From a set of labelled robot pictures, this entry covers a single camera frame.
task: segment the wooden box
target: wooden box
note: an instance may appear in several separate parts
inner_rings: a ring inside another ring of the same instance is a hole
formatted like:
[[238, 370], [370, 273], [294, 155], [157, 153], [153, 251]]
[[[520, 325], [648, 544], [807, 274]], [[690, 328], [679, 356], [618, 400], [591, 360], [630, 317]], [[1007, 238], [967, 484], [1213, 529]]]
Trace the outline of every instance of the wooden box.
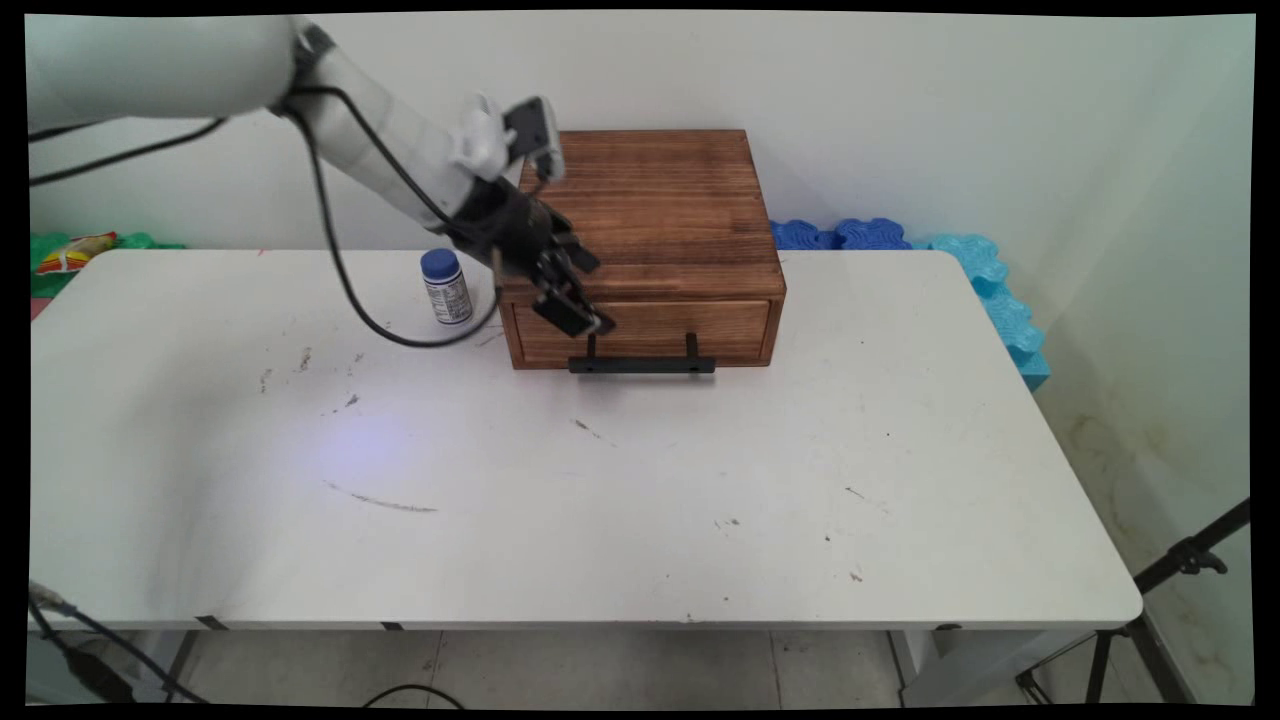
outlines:
[[[580, 274], [617, 320], [602, 357], [684, 356], [685, 333], [719, 366], [768, 365], [787, 288], [746, 132], [561, 135], [566, 178], [539, 197], [600, 259]], [[526, 167], [520, 186], [536, 186]], [[564, 336], [531, 309], [535, 288], [508, 278], [502, 325], [515, 368], [566, 368], [586, 334]]]

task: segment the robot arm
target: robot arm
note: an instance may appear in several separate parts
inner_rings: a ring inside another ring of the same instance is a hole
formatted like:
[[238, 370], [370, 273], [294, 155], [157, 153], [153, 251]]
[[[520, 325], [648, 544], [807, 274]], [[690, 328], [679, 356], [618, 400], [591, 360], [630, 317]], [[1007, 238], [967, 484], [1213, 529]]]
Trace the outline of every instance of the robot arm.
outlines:
[[[24, 29], [28, 133], [127, 115], [209, 118], [269, 108], [303, 123], [326, 163], [424, 228], [443, 231], [458, 250], [485, 265], [500, 251], [500, 270], [539, 287], [534, 309], [566, 334], [613, 328], [573, 273], [589, 273], [599, 263], [568, 220], [502, 177], [522, 158], [543, 181], [563, 177], [559, 135], [545, 100], [534, 97], [499, 115], [481, 96], [454, 132], [444, 132], [298, 15], [27, 15]], [[366, 131], [376, 133], [381, 147]]]

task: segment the light blue foam block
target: light blue foam block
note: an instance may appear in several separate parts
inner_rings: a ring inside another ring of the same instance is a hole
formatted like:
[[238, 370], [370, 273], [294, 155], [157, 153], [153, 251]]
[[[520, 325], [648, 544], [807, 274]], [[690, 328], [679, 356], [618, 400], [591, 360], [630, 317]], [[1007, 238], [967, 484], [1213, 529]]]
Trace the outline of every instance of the light blue foam block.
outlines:
[[980, 234], [940, 234], [929, 241], [931, 250], [941, 250], [960, 260], [964, 274], [979, 297], [991, 297], [996, 286], [1009, 277], [1009, 265], [996, 259], [1000, 249]]
[[991, 296], [982, 299], [982, 306], [1015, 365], [1021, 366], [1039, 352], [1044, 345], [1044, 332], [1032, 325], [1032, 309], [1019, 302], [1005, 283], [995, 286]]
[[1048, 363], [1043, 355], [1037, 352], [1019, 365], [1018, 372], [1021, 373], [1023, 382], [1027, 383], [1027, 389], [1036, 392], [1036, 388], [1048, 379]]

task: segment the blue bottle cap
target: blue bottle cap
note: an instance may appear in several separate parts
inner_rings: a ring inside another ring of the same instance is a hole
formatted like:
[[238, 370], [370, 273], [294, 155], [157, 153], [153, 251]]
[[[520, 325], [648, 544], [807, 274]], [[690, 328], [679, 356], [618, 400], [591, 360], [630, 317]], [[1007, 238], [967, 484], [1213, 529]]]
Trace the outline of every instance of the blue bottle cap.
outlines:
[[429, 281], [447, 281], [458, 274], [458, 256], [448, 247], [436, 247], [422, 254], [422, 277]]

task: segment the bottle label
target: bottle label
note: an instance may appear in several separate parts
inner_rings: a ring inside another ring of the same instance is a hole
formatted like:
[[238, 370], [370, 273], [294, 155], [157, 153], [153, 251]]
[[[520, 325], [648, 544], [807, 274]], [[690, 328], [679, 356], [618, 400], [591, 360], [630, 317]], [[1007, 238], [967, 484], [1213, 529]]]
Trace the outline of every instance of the bottle label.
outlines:
[[471, 296], [467, 295], [467, 283], [461, 272], [444, 282], [426, 278], [422, 282], [426, 283], [426, 295], [431, 299], [436, 320], [457, 325], [471, 319]]

